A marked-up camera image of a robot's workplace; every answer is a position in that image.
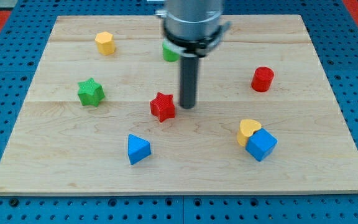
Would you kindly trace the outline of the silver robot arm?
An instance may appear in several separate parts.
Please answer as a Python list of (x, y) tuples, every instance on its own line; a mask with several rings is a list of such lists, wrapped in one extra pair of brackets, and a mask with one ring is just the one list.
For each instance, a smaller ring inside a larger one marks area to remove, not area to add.
[(166, 0), (155, 15), (162, 20), (163, 43), (182, 57), (203, 58), (230, 29), (221, 22), (223, 0)]

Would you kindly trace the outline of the green block behind arm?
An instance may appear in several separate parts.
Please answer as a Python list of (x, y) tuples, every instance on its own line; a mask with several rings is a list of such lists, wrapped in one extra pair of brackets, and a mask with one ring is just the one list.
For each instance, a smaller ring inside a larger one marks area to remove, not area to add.
[(165, 42), (162, 43), (162, 55), (163, 59), (167, 62), (175, 62), (180, 58)]

